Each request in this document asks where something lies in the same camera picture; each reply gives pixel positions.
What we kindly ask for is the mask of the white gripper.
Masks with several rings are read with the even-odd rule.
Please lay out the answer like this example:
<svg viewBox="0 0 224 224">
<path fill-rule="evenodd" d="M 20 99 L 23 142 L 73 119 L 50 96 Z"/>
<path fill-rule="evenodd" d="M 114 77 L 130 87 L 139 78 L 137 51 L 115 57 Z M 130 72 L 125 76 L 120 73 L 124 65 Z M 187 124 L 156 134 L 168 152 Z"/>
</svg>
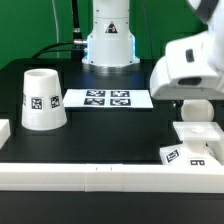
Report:
<svg viewBox="0 0 224 224">
<path fill-rule="evenodd" d="M 157 100 L 224 99 L 224 74 L 204 54 L 207 33 L 167 43 L 165 55 L 150 77 L 150 95 Z"/>
</svg>

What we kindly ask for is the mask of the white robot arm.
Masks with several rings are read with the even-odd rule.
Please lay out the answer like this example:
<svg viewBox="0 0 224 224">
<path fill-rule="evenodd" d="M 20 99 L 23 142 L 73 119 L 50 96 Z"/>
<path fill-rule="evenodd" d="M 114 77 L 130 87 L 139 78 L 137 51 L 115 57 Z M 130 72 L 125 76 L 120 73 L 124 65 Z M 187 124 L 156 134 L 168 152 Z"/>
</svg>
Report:
<svg viewBox="0 0 224 224">
<path fill-rule="evenodd" d="M 202 33 L 170 41 L 150 77 L 155 99 L 224 99 L 224 0 L 186 0 Z M 93 0 L 93 30 L 82 63 L 104 72 L 137 65 L 129 30 L 130 0 Z"/>
</svg>

